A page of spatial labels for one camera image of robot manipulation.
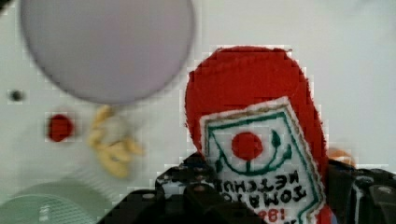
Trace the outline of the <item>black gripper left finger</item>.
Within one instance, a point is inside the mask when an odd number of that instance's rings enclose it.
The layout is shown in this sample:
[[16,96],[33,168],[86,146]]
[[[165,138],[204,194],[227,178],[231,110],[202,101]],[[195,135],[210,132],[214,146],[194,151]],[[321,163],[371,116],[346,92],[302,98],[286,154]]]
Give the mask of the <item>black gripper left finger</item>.
[[245,203],[217,191],[199,153],[159,175],[154,189],[129,193],[98,224],[266,224]]

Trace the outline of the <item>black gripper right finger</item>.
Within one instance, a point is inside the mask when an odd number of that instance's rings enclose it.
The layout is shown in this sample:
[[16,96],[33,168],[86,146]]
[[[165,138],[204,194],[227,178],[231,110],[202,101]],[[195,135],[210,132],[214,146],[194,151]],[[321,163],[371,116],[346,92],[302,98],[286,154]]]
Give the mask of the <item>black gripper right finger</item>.
[[327,183],[337,224],[396,224],[395,174],[329,160]]

